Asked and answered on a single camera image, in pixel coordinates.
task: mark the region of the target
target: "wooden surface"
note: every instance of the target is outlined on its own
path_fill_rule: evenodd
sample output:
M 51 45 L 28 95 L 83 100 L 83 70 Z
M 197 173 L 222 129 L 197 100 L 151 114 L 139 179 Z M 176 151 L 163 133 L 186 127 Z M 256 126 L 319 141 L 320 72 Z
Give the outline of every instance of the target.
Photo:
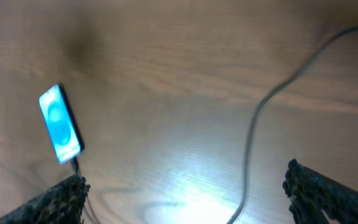
M 225 223 L 256 103 L 358 1 L 0 0 L 0 215 L 72 174 L 38 97 L 62 82 L 102 223 Z M 261 114 L 238 223 L 292 223 L 293 157 L 358 190 L 358 33 Z

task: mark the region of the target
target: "brown wood surface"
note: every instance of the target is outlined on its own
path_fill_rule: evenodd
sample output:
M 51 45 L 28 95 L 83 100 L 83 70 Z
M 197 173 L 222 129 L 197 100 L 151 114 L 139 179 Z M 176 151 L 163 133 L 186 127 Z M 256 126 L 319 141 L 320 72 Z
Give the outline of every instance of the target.
M 0 215 L 72 174 L 38 104 L 62 82 L 102 223 L 225 223 L 256 103 L 357 23 L 350 0 L 0 0 Z M 265 107 L 238 223 L 293 222 L 293 157 L 358 190 L 358 33 Z

